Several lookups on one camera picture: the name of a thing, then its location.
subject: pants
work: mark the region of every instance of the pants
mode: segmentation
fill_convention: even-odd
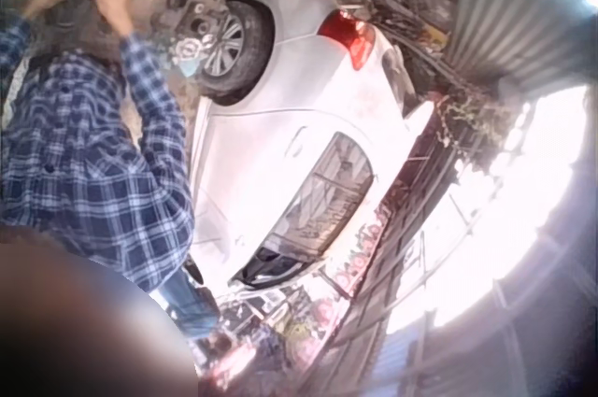
[[[176,271],[159,288],[168,302],[173,320],[188,339],[207,337],[216,327],[220,317],[218,309],[198,292],[182,269]]]

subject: white car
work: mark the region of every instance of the white car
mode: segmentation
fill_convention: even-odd
[[[354,244],[432,112],[404,120],[401,52],[334,0],[241,1],[201,74],[190,171],[191,257],[221,301]]]

